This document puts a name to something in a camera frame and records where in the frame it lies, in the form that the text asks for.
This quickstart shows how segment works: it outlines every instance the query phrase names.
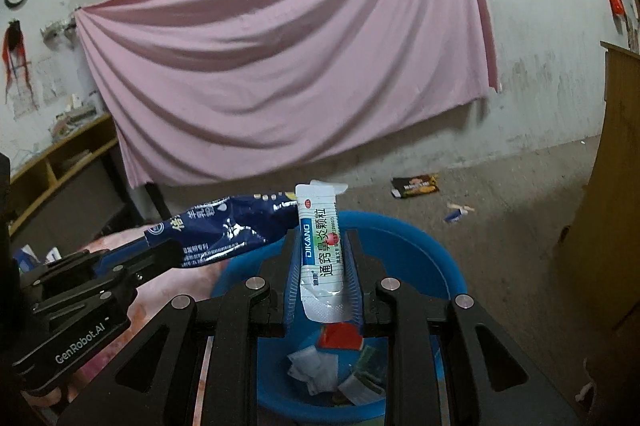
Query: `pink blanket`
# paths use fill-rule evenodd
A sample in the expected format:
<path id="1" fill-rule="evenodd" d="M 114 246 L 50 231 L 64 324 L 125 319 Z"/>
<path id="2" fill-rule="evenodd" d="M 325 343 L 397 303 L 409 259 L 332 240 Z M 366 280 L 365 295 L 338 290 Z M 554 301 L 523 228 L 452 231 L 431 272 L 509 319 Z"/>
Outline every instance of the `pink blanket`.
<path id="1" fill-rule="evenodd" d="M 76 20 L 132 186 L 310 162 L 497 84 L 486 0 L 108 0 Z"/>

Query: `blue plastic wrapper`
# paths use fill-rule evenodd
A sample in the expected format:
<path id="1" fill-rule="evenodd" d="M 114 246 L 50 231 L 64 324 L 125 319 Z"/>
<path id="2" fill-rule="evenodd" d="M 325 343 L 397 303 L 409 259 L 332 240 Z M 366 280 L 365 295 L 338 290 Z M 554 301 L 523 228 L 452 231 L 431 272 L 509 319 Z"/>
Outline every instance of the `blue plastic wrapper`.
<path id="1" fill-rule="evenodd" d="M 298 225 L 293 193 L 226 197 L 199 204 L 145 231 L 150 247 L 175 239 L 182 267 L 199 267 L 279 241 Z"/>
<path id="2" fill-rule="evenodd" d="M 40 260 L 34 256 L 29 246 L 18 249 L 18 251 L 14 253 L 14 259 L 18 262 L 20 273 L 27 273 L 40 265 Z"/>

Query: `paper poster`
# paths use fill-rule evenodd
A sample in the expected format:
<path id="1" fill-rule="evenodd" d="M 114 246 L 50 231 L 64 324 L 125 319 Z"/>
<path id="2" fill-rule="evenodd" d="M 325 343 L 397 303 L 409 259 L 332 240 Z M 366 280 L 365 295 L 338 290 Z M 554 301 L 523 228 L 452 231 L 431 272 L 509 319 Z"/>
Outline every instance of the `paper poster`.
<path id="1" fill-rule="evenodd" d="M 31 96 L 31 90 L 27 85 L 25 78 L 25 67 L 18 67 L 15 70 L 16 77 L 14 83 L 9 89 L 8 98 L 11 101 L 11 105 L 14 108 L 14 119 L 31 114 L 38 110 L 38 103 L 35 96 Z"/>
<path id="2" fill-rule="evenodd" d="M 46 106 L 52 104 L 56 99 L 67 95 L 66 85 L 60 73 L 60 67 L 53 57 L 48 57 L 37 62 L 35 71 L 42 85 L 42 102 Z"/>

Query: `white tissue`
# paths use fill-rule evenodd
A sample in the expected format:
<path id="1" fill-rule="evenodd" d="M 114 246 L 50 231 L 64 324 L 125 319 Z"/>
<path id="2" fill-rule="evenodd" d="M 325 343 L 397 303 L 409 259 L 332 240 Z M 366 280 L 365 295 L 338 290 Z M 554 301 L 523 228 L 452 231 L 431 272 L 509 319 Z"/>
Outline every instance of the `white tissue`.
<path id="1" fill-rule="evenodd" d="M 291 367 L 287 374 L 306 382 L 309 395 L 335 392 L 338 388 L 338 356 L 318 352 L 311 345 L 287 356 Z"/>

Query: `wall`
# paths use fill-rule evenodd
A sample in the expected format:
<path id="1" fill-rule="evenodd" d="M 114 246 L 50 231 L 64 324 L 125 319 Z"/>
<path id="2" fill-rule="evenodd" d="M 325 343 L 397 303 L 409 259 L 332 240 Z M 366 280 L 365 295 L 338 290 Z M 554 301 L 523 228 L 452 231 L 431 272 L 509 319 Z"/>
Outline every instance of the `wall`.
<path id="1" fill-rule="evenodd" d="M 13 18 L 20 20 L 20 26 L 25 40 L 27 58 L 31 61 L 30 74 L 33 81 L 36 99 L 42 99 L 42 85 L 38 80 L 36 68 L 33 66 L 46 57 L 51 57 L 62 74 L 69 93 L 79 93 L 85 97 L 95 89 L 93 81 L 81 82 L 78 79 L 78 68 L 84 56 L 79 46 L 62 38 L 54 42 L 50 47 L 42 41 L 40 28 L 48 22 L 67 16 L 72 9 L 70 0 L 27 0 L 16 10 L 10 10 L 4 2 L 0 3 L 0 39 L 4 37 L 4 31 Z M 4 94 L 5 74 L 4 64 L 1 66 L 2 93 Z M 41 107 L 34 113 L 14 119 L 12 103 L 5 104 L 4 99 L 0 103 L 0 151 L 12 160 L 12 166 L 24 162 L 29 157 L 29 152 L 43 149 L 50 144 L 49 127 L 55 116 L 64 111 L 68 98 L 59 98 L 52 104 Z"/>
<path id="2" fill-rule="evenodd" d="M 29 7 L 42 10 L 40 18 L 56 18 L 54 12 L 63 16 L 71 6 L 99 1 L 30 0 Z M 624 2 L 630 9 L 631 0 Z M 598 134 L 604 115 L 604 51 L 599 43 L 627 47 L 625 30 L 614 22 L 608 1 L 490 0 L 490 5 L 502 92 L 339 157 L 249 185 L 282 187 L 303 176 L 363 185 Z M 42 25 L 39 19 L 29 31 L 35 34 Z M 20 132 L 13 127 L 11 134 Z M 164 192 L 170 208 L 178 210 L 247 186 Z M 150 215 L 148 200 L 142 196 L 139 201 Z"/>

